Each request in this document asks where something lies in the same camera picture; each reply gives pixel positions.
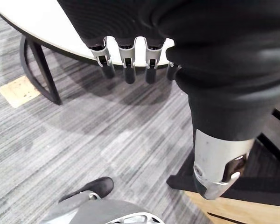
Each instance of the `gray carpet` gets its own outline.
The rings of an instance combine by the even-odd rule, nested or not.
[[[20,38],[0,18],[0,86],[24,75]],[[62,195],[105,175],[115,181],[108,198],[167,224],[209,223],[166,184],[192,148],[192,127],[187,96],[165,70],[154,85],[143,72],[128,85],[120,70],[105,80],[94,65],[44,51],[63,105],[38,96],[13,109],[0,95],[0,224],[38,223]]]

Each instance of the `round table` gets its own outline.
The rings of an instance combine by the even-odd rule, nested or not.
[[[20,43],[20,58],[28,79],[43,96],[56,104],[61,104],[61,100],[43,54],[42,46],[83,62],[97,64],[92,52],[82,42],[56,0],[0,0],[0,16],[23,34]],[[108,36],[107,44],[112,63],[122,65],[115,39]],[[27,45],[32,49],[49,91],[37,81],[29,70],[26,55]],[[165,51],[173,45],[173,40],[166,39],[159,61],[160,66],[168,64]],[[143,37],[137,37],[135,42],[136,67],[146,66],[145,53],[145,40]]]

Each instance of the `black shoe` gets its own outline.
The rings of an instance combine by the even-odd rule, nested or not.
[[[63,196],[59,203],[64,201],[65,199],[68,199],[76,194],[79,194],[80,192],[90,190],[94,193],[98,194],[100,198],[106,197],[114,188],[114,182],[110,177],[104,176],[100,177],[94,181],[91,181],[90,183],[85,184],[82,188],[79,190],[76,190],[73,193],[70,193],[68,195]]]

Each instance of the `prosthetic hand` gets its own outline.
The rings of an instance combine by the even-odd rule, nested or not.
[[[134,39],[147,40],[146,81],[165,38],[167,76],[189,95],[194,178],[207,199],[241,175],[254,139],[280,99],[280,0],[58,0],[107,77],[104,37],[119,44],[127,83],[135,81]]]

